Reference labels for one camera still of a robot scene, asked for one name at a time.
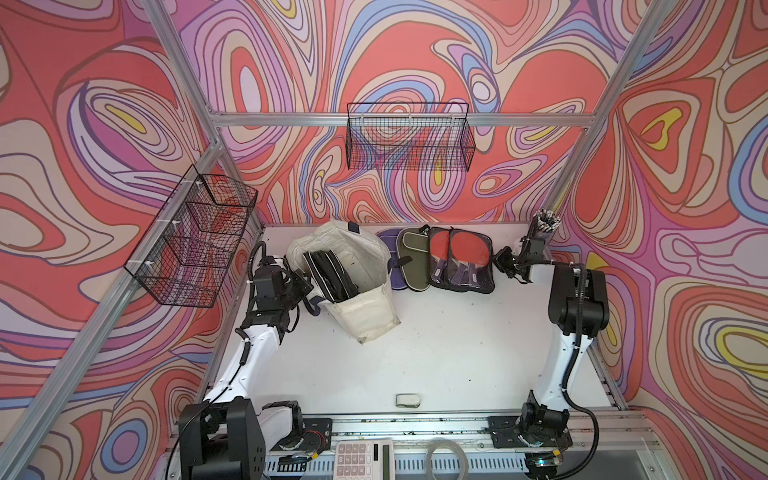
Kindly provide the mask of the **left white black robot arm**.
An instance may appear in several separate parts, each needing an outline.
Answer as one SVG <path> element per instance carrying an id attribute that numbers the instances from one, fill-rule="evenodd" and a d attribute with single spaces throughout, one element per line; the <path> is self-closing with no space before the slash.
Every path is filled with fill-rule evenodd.
<path id="1" fill-rule="evenodd" d="M 240 344 L 202 402 L 186 407 L 166 467 L 167 479 L 265 479 L 268 453 L 306 446 L 296 401 L 254 403 L 259 377 L 285 336 L 298 325 L 299 304 L 311 287 L 285 257 L 251 265 L 245 317 L 235 328 Z"/>

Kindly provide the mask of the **olive green paddle case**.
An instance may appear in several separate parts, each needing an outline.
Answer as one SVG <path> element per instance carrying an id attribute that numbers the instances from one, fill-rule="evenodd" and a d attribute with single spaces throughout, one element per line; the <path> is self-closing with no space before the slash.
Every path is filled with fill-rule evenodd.
<path id="1" fill-rule="evenodd" d="M 414 292 L 423 292 L 430 286 L 429 230 L 428 225 L 404 228 L 396 241 L 401 274 L 407 288 Z"/>

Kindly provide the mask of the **clear red paddle case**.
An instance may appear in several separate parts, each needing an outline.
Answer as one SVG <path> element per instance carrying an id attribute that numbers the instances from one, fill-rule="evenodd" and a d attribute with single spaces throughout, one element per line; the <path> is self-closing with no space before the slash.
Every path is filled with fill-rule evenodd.
<path id="1" fill-rule="evenodd" d="M 450 229 L 431 228 L 429 231 L 429 281 L 432 286 L 447 289 L 445 271 L 449 260 Z"/>
<path id="2" fill-rule="evenodd" d="M 495 289 L 493 279 L 493 244 L 489 236 L 463 229 L 449 234 L 449 261 L 445 270 L 445 285 L 455 292 L 490 294 Z"/>

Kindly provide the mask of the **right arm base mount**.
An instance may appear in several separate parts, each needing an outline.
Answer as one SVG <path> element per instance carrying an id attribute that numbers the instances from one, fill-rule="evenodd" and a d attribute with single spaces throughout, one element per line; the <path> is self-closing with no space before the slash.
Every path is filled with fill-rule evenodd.
<path id="1" fill-rule="evenodd" d="M 519 416 L 490 416 L 488 433 L 497 449 L 566 450 L 573 445 L 565 424 L 543 421 L 526 425 Z"/>

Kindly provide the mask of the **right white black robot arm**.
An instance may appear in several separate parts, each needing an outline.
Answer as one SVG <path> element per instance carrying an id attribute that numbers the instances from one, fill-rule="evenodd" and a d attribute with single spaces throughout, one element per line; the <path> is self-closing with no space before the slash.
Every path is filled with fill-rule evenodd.
<path id="1" fill-rule="evenodd" d="M 605 275 L 580 263 L 565 263 L 544 257 L 544 241 L 522 239 L 515 254 L 507 246 L 493 256 L 493 264 L 510 278 L 533 282 L 538 267 L 551 271 L 547 315 L 552 337 L 544 371 L 537 387 L 530 390 L 516 417 L 492 416 L 488 430 L 496 448 L 566 449 L 572 445 L 568 422 L 574 412 L 592 422 L 594 440 L 599 440 L 597 417 L 577 404 L 571 388 L 586 350 L 609 323 Z"/>

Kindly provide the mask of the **purple paddle case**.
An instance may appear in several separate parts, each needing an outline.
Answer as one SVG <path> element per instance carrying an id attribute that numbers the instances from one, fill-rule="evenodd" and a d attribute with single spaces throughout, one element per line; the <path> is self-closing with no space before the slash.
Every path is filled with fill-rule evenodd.
<path id="1" fill-rule="evenodd" d="M 391 288 L 394 291 L 404 291 L 408 289 L 402 270 L 399 266 L 399 256 L 397 253 L 397 240 L 401 231 L 401 228 L 389 228 L 376 233 L 377 237 L 387 246 L 390 253 L 388 268 L 390 271 Z"/>

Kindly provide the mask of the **black paddle cases in bag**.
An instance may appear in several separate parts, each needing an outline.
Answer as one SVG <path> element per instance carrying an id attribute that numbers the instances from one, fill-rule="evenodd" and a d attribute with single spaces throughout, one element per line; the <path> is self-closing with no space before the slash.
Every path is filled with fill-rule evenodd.
<path id="1" fill-rule="evenodd" d="M 357 285 L 331 250 L 303 253 L 310 274 L 323 296 L 332 303 L 341 303 L 359 294 Z"/>

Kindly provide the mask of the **aluminium front rail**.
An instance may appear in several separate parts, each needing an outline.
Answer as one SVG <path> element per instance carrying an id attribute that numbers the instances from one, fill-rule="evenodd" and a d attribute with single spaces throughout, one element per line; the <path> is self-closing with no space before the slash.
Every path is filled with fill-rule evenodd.
<path id="1" fill-rule="evenodd" d="M 294 419 L 288 407 L 271 408 L 251 420 L 237 420 L 230 427 L 227 420 L 230 414 L 207 414 L 202 420 L 202 432 L 217 438 L 226 435 L 230 440 L 243 439 L 247 433 L 259 432 L 263 435 L 265 446 L 272 449 L 280 440 L 288 437 L 301 438 L 303 420 L 329 417 L 333 420 L 331 447 L 322 452 L 332 451 L 340 442 L 350 440 L 391 439 L 394 445 L 405 450 L 425 449 L 436 439 L 448 439 L 457 442 L 467 452 L 486 452 L 491 450 L 509 450 L 517 452 L 588 451 L 594 441 L 593 426 L 590 419 L 578 412 L 570 416 L 568 430 L 573 445 L 566 449 L 533 450 L 529 448 L 497 449 L 493 446 L 488 433 L 490 416 L 518 416 L 515 411 L 469 413 L 389 413 L 389 414 L 305 414 L 300 421 Z M 658 450 L 661 442 L 653 431 L 649 421 L 638 413 L 629 411 L 599 411 L 596 414 L 599 424 L 598 449 L 600 451 L 640 451 Z"/>

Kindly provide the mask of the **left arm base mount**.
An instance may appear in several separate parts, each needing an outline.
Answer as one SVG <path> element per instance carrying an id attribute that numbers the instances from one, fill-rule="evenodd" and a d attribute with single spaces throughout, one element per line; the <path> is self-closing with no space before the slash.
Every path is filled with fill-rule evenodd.
<path id="1" fill-rule="evenodd" d="M 273 453 L 317 453 L 320 454 L 331 447 L 333 420 L 329 417 L 309 418 L 303 420 L 303 435 L 301 438 L 288 437 L 280 440 L 271 451 Z"/>

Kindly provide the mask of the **beige canvas tote bag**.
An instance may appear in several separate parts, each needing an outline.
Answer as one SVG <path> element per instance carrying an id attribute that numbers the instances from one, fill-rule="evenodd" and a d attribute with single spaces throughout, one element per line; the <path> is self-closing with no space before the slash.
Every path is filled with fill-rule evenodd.
<path id="1" fill-rule="evenodd" d="M 391 254 L 383 240 L 354 222 L 332 220 L 293 240 L 286 259 L 309 276 L 308 313 L 330 314 L 358 343 L 400 325 L 390 284 Z"/>

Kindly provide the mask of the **white pink calculator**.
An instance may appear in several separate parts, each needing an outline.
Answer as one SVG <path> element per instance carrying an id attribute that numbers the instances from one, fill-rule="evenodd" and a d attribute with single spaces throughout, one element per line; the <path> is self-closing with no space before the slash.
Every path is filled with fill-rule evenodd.
<path id="1" fill-rule="evenodd" d="M 342 441 L 335 448 L 334 480 L 394 480 L 394 442 L 391 439 Z"/>

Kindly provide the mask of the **grey tape roll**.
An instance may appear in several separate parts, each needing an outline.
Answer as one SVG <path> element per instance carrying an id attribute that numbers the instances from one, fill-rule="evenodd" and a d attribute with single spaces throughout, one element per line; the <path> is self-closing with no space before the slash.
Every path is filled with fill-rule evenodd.
<path id="1" fill-rule="evenodd" d="M 437 480 L 439 460 L 452 460 L 453 468 L 457 472 L 457 480 L 469 478 L 469 458 L 464 449 L 455 441 L 448 439 L 436 439 L 431 441 L 425 453 L 425 475 L 429 480 Z"/>

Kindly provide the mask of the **white eraser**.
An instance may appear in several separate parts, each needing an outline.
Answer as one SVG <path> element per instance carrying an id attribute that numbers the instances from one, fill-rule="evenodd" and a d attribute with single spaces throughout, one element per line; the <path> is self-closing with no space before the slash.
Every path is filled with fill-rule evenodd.
<path id="1" fill-rule="evenodd" d="M 397 408 L 416 409 L 421 405 L 421 396 L 414 393 L 399 393 L 395 396 Z"/>

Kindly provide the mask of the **metal mesh pencil cup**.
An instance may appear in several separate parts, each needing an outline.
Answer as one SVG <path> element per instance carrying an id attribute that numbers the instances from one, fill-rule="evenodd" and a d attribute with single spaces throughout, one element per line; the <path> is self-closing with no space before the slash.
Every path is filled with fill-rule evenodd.
<path id="1" fill-rule="evenodd" d="M 540 240 L 548 247 L 552 237 L 562 224 L 562 218 L 553 210 L 540 209 L 532 217 L 527 236 L 533 240 Z"/>

